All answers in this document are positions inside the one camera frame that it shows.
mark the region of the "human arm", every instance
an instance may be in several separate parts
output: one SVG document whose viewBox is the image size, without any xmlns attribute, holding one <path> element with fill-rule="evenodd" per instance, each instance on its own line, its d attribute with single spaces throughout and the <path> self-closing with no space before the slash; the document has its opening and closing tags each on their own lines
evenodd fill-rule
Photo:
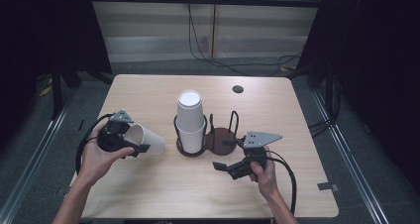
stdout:
<svg viewBox="0 0 420 224">
<path fill-rule="evenodd" d="M 265 169 L 259 163 L 252 162 L 251 168 L 254 173 L 250 175 L 250 179 L 259 184 L 260 193 L 267 201 L 276 222 L 278 224 L 298 223 L 278 190 L 274 162 L 266 161 Z"/>
<path fill-rule="evenodd" d="M 93 130 L 90 138 L 97 137 L 102 127 Z M 88 141 L 83 150 L 79 175 L 74 180 L 52 224 L 79 223 L 91 187 L 108 172 L 112 163 L 134 151 L 133 148 L 123 148 L 114 153 L 107 153 L 98 147 L 96 139 Z"/>
</svg>

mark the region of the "human hand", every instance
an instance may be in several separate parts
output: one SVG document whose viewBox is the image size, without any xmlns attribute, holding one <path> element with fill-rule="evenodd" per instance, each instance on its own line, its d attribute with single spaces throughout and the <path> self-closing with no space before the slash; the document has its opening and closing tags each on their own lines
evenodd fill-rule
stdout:
<svg viewBox="0 0 420 224">
<path fill-rule="evenodd" d="M 92 131 L 83 150 L 81 168 L 78 176 L 80 178 L 85 178 L 90 185 L 95 184 L 97 180 L 103 177 L 108 172 L 112 163 L 134 151 L 134 149 L 130 147 L 120 149 L 113 153 L 104 152 L 100 149 L 96 137 L 104 126 L 105 124 L 100 125 Z"/>
<path fill-rule="evenodd" d="M 267 160 L 265 169 L 263 169 L 258 162 L 252 162 L 251 168 L 254 173 L 250 175 L 250 179 L 251 181 L 259 183 L 260 193 L 265 199 L 278 194 L 277 180 L 275 177 L 275 165 L 273 161 Z"/>
</svg>

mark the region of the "brown circular base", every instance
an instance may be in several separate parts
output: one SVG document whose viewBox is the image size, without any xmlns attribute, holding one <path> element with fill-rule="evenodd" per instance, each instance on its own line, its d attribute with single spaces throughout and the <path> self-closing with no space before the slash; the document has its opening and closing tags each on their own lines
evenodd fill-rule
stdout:
<svg viewBox="0 0 420 224">
<path fill-rule="evenodd" d="M 178 151 L 182 155 L 184 155 L 185 157 L 190 157 L 190 158 L 198 157 L 206 151 L 206 146 L 203 144 L 200 151 L 198 151 L 197 153 L 194 153 L 194 154 L 190 154 L 182 148 L 181 143 L 179 141 L 179 138 L 176 139 L 176 147 L 178 148 Z"/>
<path fill-rule="evenodd" d="M 214 136 L 210 132 L 206 135 L 207 150 L 219 156 L 226 156 L 235 151 L 236 144 L 227 146 L 223 144 L 223 140 L 235 139 L 235 134 L 227 128 L 214 129 Z"/>
</svg>

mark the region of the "forearm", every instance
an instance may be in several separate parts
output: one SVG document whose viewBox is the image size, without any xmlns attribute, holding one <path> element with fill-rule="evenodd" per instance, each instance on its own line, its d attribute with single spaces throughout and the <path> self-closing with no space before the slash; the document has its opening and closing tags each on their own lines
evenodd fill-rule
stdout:
<svg viewBox="0 0 420 224">
<path fill-rule="evenodd" d="M 74 181 L 52 224 L 79 223 L 92 184 L 80 178 Z"/>
<path fill-rule="evenodd" d="M 290 212 L 287 204 L 284 202 L 280 192 L 277 191 L 266 198 L 269 208 L 274 215 L 277 224 L 295 224 L 298 223 L 294 215 Z"/>
</svg>

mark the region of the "wooden table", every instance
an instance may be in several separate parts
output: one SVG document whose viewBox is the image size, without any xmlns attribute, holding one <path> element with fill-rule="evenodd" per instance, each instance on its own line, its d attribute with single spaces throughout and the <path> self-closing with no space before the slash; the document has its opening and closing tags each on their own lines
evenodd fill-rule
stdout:
<svg viewBox="0 0 420 224">
<path fill-rule="evenodd" d="M 241 85 L 243 93 L 233 87 Z M 166 150 L 158 157 L 128 157 L 116 161 L 92 188 L 83 218 L 271 218 L 272 214 L 248 177 L 237 180 L 213 169 L 212 162 L 231 165 L 244 157 L 237 148 L 221 157 L 206 151 L 196 158 L 176 148 L 173 118 L 179 92 L 197 90 L 204 114 L 214 116 L 215 127 L 228 127 L 233 110 L 240 117 L 238 137 L 248 131 L 282 134 L 269 145 L 289 163 L 297 180 L 297 217 L 334 217 L 338 207 L 326 182 L 317 151 L 286 78 L 233 76 L 118 75 L 100 116 L 125 109 L 141 123 L 164 137 Z M 290 178 L 276 165 L 277 183 L 285 201 L 291 201 Z"/>
</svg>

